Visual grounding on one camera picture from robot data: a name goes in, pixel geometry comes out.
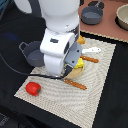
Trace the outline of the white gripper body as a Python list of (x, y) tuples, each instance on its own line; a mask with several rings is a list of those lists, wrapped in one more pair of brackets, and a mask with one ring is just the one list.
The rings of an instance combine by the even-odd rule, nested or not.
[(45, 30), (40, 51), (44, 54), (44, 64), (50, 75), (65, 77), (73, 70), (82, 53), (82, 46), (77, 39), (78, 34), (72, 32)]

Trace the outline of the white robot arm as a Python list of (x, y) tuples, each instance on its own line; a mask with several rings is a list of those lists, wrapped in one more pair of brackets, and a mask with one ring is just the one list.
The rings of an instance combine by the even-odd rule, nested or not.
[(79, 38), (80, 0), (14, 0), (26, 14), (44, 18), (46, 29), (40, 45), (47, 72), (65, 77), (76, 66), (82, 52)]

